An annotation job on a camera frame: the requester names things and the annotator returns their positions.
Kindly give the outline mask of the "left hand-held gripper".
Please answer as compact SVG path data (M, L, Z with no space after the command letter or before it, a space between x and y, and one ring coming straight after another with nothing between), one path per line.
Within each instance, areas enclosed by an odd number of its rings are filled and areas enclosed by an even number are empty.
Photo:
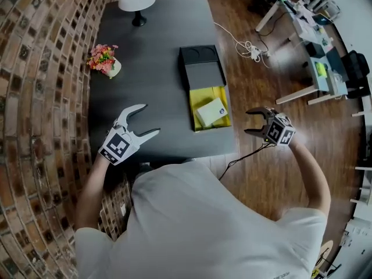
M140 146L160 133L159 128L154 128L142 134L134 131L128 132L128 118L144 110L147 104L137 104L121 111L119 117L105 137L98 153L112 165L118 165L135 154Z

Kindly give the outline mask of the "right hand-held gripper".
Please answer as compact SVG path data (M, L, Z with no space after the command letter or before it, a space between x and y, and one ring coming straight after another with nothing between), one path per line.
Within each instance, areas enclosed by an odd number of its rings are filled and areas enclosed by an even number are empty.
M273 108L256 107L246 111L248 115L261 115L265 126L261 128L247 128L246 134L263 138L264 142L276 146L287 146L295 134L295 128L285 113L279 113Z

